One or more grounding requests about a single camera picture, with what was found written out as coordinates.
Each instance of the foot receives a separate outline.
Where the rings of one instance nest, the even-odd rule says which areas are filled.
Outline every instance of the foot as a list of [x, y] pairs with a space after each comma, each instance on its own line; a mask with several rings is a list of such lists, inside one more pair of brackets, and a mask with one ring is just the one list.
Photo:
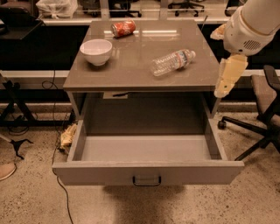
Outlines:
[[17, 169], [15, 164], [2, 164], [0, 165], [0, 180], [7, 179]]

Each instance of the black handle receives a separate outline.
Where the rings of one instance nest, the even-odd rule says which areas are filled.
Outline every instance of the black handle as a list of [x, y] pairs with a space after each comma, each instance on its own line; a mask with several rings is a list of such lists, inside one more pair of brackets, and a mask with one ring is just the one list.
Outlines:
[[133, 177], [132, 178], [132, 182], [133, 182], [133, 185], [134, 186], [160, 186], [160, 184], [161, 184], [161, 177], [159, 176], [158, 177], [158, 182], [157, 183], [152, 183], [152, 184], [140, 184], [140, 183], [137, 183], [137, 180], [136, 180], [136, 177]]

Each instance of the plastic bottle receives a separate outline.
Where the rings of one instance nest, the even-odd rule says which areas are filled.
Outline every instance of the plastic bottle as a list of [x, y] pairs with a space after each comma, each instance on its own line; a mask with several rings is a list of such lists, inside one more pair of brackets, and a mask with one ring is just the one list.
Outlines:
[[181, 67], [187, 67], [195, 58], [195, 52], [182, 49], [164, 57], [154, 59], [151, 62], [150, 70], [155, 76], [167, 74]]

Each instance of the bowl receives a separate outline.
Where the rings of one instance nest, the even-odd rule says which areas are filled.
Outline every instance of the bowl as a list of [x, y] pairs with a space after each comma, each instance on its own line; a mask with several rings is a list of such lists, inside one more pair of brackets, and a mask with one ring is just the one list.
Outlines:
[[109, 60], [112, 49], [112, 43], [106, 39], [91, 39], [80, 46], [85, 59], [95, 66], [104, 65]]

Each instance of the red can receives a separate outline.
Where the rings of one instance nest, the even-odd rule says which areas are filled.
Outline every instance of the red can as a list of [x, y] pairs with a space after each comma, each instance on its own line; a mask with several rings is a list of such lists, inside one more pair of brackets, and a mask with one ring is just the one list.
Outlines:
[[119, 38], [124, 35], [129, 35], [133, 33], [136, 29], [135, 23], [133, 20], [127, 20], [120, 23], [112, 24], [111, 30], [115, 38]]

